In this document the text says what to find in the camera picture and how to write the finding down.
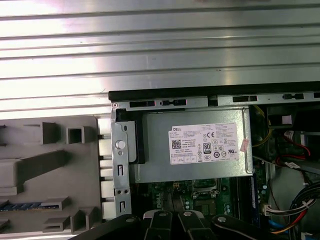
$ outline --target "silver metal surface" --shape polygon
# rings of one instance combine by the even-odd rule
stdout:
[[[303,99],[284,99],[284,95],[303,94]],[[234,102],[233,97],[256,96],[257,101]],[[309,103],[319,102],[320,98],[315,97],[313,92],[286,92],[269,94],[243,94],[232,96],[217,96],[218,106],[243,106],[243,105],[263,105],[263,104],[291,104],[291,103]]]
[[[33,231],[33,232],[19,232],[19,233],[2,233],[0,234],[1,240],[67,240],[76,235],[71,234],[71,230],[67,229],[63,232],[42,232],[42,231]]]
[[[125,143],[122,149],[117,142]],[[115,214],[121,216],[131,214],[131,193],[129,183],[129,142],[124,125],[116,122],[116,110],[111,113],[111,147],[113,164]]]
[[[171,165],[168,131],[172,126],[219,123],[236,123],[238,150],[244,139],[251,139],[249,109],[245,106],[145,114],[146,162],[131,166],[130,181],[138,184],[252,175],[251,143],[246,152],[239,151],[239,160]]]
[[[128,160],[129,163],[132,163],[137,159],[135,122],[122,121],[118,124],[122,125],[123,130],[126,132],[128,142]]]
[[[174,101],[174,100],[186,100],[186,105],[178,105],[174,106],[173,104],[170,105],[163,105],[163,101]],[[204,108],[208,107],[208,97],[201,96],[201,97],[177,97],[177,98],[162,98],[162,99],[152,99],[154,101],[154,106],[148,107],[130,107],[130,102],[115,102],[113,104],[117,104],[118,109],[126,109],[127,111],[143,111],[143,110],[167,110],[167,109],[193,109],[193,108]]]
[[[117,90],[318,81],[319,9],[320,0],[2,0],[0,119],[110,113],[106,94]]]

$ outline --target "cable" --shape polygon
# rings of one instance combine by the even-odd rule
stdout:
[[[279,162],[279,160],[280,160],[281,158],[293,158],[293,159],[306,160],[306,157],[305,157],[304,155],[293,155],[293,154],[279,155],[279,156],[277,156],[277,157],[275,158],[275,160],[274,160],[275,163],[276,163],[277,165],[279,165],[279,166],[281,166],[281,164],[280,164],[280,162]]]
[[[304,210],[300,213],[300,215],[291,223],[289,226],[286,226],[285,228],[278,230],[278,231],[272,231],[273,234],[281,234],[291,228],[293,228],[307,213],[307,210]]]
[[[274,201],[274,204],[275,204],[276,208],[277,208],[278,210],[280,210],[280,207],[279,207],[279,205],[278,205],[278,203],[277,203],[277,201],[276,201],[274,192],[272,191],[272,187],[271,187],[271,184],[270,184],[270,180],[268,181],[267,184],[269,185],[270,193],[271,193],[272,199],[273,199],[273,201]],[[285,218],[284,216],[283,216],[282,218],[283,218],[285,224],[288,224],[286,218]]]
[[[253,105],[253,106],[255,107],[255,109],[257,109],[257,111],[262,115],[263,118],[266,118],[264,111],[262,111],[262,109],[260,107],[258,107],[257,105]],[[252,147],[256,148],[256,147],[259,147],[259,146],[265,144],[271,138],[271,136],[272,136],[272,130],[269,129],[267,135],[265,136],[265,138],[262,139],[257,144],[253,145]]]
[[[305,149],[305,150],[307,151],[307,153],[308,153],[308,156],[311,155],[311,152],[310,152],[309,148],[307,148],[306,146],[303,146],[303,145],[301,145],[301,144],[299,144],[299,143],[296,143],[296,142],[292,141],[290,138],[286,137],[285,135],[283,135],[282,137],[283,137],[284,140],[286,140],[288,143],[291,143],[291,144],[293,144],[293,145],[296,145],[296,146],[298,146],[298,147],[300,147],[300,148]]]
[[[292,201],[290,209],[294,209],[296,207],[301,206],[303,201],[305,202],[310,199],[319,199],[319,198],[320,198],[320,182],[312,183],[309,186],[306,186],[304,189],[302,189],[298,193],[298,195]],[[289,239],[290,240],[298,240],[298,239],[301,239],[300,236],[301,236],[301,225],[298,222],[294,229],[291,228],[289,230]]]
[[[315,199],[310,199],[308,202],[305,202],[302,206],[297,207],[295,209],[291,209],[291,210],[274,210],[270,207],[266,207],[266,210],[268,213],[272,214],[272,215],[280,215],[280,216],[292,216],[292,215],[296,215],[299,214],[305,210],[307,210],[308,208],[310,208],[311,206],[313,206],[316,203]]]

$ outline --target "green circuit board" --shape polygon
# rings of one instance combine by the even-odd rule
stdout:
[[[205,217],[233,215],[229,178],[200,179],[148,184],[154,209],[164,209],[170,194],[179,195],[185,210],[195,210]]]

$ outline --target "wire bundle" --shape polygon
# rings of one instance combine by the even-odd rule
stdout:
[[[303,155],[294,155],[294,154],[278,155],[278,156],[275,158],[275,160],[274,160],[275,164],[277,164],[277,165],[279,165],[279,166],[282,166],[282,164],[281,164],[281,162],[280,162],[281,158],[293,158],[293,159],[299,159],[299,160],[306,160],[306,157],[310,157],[310,156],[311,156],[311,152],[310,152],[309,148],[307,148],[306,146],[303,146],[303,145],[301,145],[301,144],[298,144],[298,143],[292,141],[290,138],[288,138],[288,137],[286,137],[286,136],[284,136],[284,135],[283,135],[282,137],[283,137],[284,140],[286,140],[288,143],[291,143],[291,144],[293,144],[293,145],[295,145],[295,146],[297,146],[297,147],[300,147],[300,148],[304,149],[305,154],[303,154]]]
[[[316,199],[320,198],[320,182],[310,184],[302,189],[295,199],[292,201],[290,209],[286,211],[278,211],[272,209],[272,214],[288,216],[289,224],[283,229],[273,231],[274,234],[284,233],[289,230],[290,240],[301,239],[300,221],[306,215],[309,207],[313,206]]]
[[[262,111],[262,109],[260,107],[258,107],[257,105],[253,105],[255,109],[257,109],[257,111],[262,115],[263,118],[265,118],[265,113],[264,111]],[[265,136],[264,139],[262,139],[260,142],[258,142],[257,144],[253,145],[253,148],[259,147],[263,144],[265,144],[272,136],[272,130],[269,129],[267,135]]]
[[[310,184],[309,186],[302,189],[299,192],[299,194],[295,197],[295,199],[292,201],[290,209],[300,207],[301,205],[303,205],[303,202],[308,201],[310,199],[320,199],[320,182]],[[289,231],[290,240],[301,239],[301,226],[298,223],[296,224],[295,228],[291,228]]]
[[[303,202],[303,205],[300,207],[297,207],[295,209],[290,209],[290,210],[275,210],[272,209],[269,206],[265,207],[266,213],[271,214],[271,215],[278,215],[278,216],[292,216],[296,215],[299,213],[302,213],[305,210],[308,210],[311,206],[313,206],[316,203],[315,199],[310,199],[308,202]]]

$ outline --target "white label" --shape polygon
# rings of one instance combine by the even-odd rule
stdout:
[[[295,164],[294,162],[285,162],[284,164],[287,165],[291,169],[299,169],[300,168],[300,166]]]
[[[172,165],[239,160],[237,125],[173,126],[169,148]]]
[[[293,137],[294,137],[294,131],[286,131],[284,133],[284,136],[286,136],[288,139],[290,139],[291,141],[293,141]]]

